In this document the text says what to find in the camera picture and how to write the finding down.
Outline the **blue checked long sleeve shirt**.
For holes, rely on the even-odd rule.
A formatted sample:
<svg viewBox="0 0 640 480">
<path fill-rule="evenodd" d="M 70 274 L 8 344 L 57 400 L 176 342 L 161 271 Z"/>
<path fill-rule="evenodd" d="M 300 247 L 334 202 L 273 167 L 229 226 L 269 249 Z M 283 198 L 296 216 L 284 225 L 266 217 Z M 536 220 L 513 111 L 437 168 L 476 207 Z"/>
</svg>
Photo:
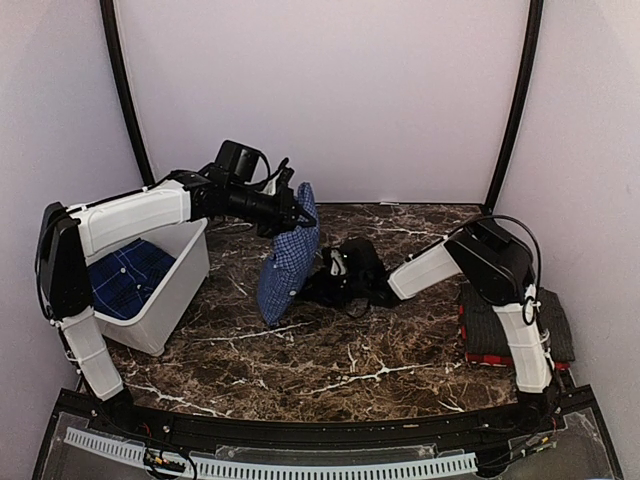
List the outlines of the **blue checked long sleeve shirt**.
<svg viewBox="0 0 640 480">
<path fill-rule="evenodd" d="M 269 328 L 279 325 L 288 307 L 301 292 L 311 272 L 319 245 L 320 228 L 315 195 L 309 182 L 301 183 L 296 200 L 316 221 L 313 227 L 297 226 L 272 241 L 272 250 L 260 272 L 257 287 L 259 312 Z"/>
</svg>

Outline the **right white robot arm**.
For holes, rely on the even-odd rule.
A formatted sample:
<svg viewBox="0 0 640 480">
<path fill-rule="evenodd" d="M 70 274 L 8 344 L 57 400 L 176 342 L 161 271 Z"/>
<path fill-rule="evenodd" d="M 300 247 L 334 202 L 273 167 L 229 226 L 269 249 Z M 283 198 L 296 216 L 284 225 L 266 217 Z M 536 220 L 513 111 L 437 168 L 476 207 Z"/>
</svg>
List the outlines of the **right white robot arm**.
<svg viewBox="0 0 640 480">
<path fill-rule="evenodd" d="M 547 420 L 549 405 L 538 395 L 551 385 L 555 365 L 548 337 L 537 324 L 536 273 L 541 267 L 537 245 L 528 246 L 489 216 L 455 228 L 393 270 L 384 267 L 373 244 L 364 238 L 323 249 L 322 259 L 322 267 L 307 279 L 298 297 L 332 308 L 343 308 L 355 299 L 393 308 L 444 280 L 465 276 L 497 315 L 519 393 L 531 395 L 511 410 L 511 426 L 530 434 Z"/>
</svg>

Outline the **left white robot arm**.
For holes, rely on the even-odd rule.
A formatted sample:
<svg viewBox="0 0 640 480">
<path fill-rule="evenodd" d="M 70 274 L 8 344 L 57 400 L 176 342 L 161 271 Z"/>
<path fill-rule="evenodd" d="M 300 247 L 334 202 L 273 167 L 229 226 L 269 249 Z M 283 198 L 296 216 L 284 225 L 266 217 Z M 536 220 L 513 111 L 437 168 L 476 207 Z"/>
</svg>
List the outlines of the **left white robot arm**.
<svg viewBox="0 0 640 480">
<path fill-rule="evenodd" d="M 141 427 L 140 412 L 108 352 L 114 339 L 159 355 L 208 269 L 205 228 L 234 217 L 274 241 L 267 274 L 292 271 L 301 284 L 319 220 L 311 186 L 288 182 L 282 168 L 249 183 L 214 165 L 175 170 L 157 184 L 91 204 L 58 202 L 43 213 L 36 247 L 36 293 L 69 361 L 99 400 L 103 421 L 120 436 Z"/>
</svg>

